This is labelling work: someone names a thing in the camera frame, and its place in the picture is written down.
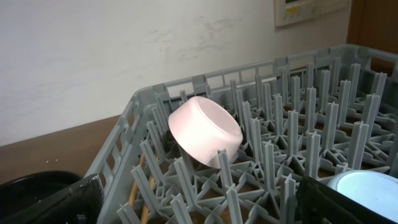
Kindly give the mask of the blue cup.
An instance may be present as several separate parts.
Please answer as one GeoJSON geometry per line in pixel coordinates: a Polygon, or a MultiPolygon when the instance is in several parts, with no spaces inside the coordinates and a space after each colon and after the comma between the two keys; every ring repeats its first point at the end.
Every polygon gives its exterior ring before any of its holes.
{"type": "Polygon", "coordinates": [[[371,170],[351,170],[328,186],[390,221],[397,222],[397,178],[371,170]]]}

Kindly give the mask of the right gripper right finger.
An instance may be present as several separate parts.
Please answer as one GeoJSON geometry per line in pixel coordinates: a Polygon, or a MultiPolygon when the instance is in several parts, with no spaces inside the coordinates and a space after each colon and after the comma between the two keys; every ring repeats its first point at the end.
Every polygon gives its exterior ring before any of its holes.
{"type": "Polygon", "coordinates": [[[302,178],[296,198],[297,212],[304,223],[394,223],[312,177],[302,178]]]}

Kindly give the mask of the wooden chopstick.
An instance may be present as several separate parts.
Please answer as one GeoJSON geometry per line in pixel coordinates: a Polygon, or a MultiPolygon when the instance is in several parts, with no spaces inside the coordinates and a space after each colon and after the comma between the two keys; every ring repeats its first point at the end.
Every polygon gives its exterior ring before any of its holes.
{"type": "Polygon", "coordinates": [[[155,179],[152,174],[150,175],[149,179],[143,180],[143,187],[144,187],[143,198],[145,201],[145,205],[141,216],[142,224],[147,224],[149,220],[150,211],[156,210],[155,194],[153,193],[154,186],[155,186],[155,179]]]}
{"type": "MultiPolygon", "coordinates": [[[[140,165],[140,166],[144,166],[144,165],[145,165],[145,162],[146,162],[145,156],[144,156],[143,154],[141,154],[141,156],[140,156],[140,161],[139,161],[139,165],[140,165]]],[[[130,196],[129,196],[129,205],[130,205],[131,207],[134,206],[134,200],[135,200],[135,198],[136,198],[137,191],[138,191],[138,186],[137,186],[137,183],[134,182],[134,183],[133,183],[133,186],[132,186],[132,190],[131,190],[130,196]]]]}

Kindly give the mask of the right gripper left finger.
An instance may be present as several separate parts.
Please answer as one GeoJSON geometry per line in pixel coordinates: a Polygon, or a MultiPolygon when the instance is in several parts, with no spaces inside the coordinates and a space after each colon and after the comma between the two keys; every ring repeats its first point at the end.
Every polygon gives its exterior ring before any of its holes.
{"type": "Polygon", "coordinates": [[[82,177],[51,196],[19,211],[1,223],[96,223],[104,201],[97,174],[82,177]]]}

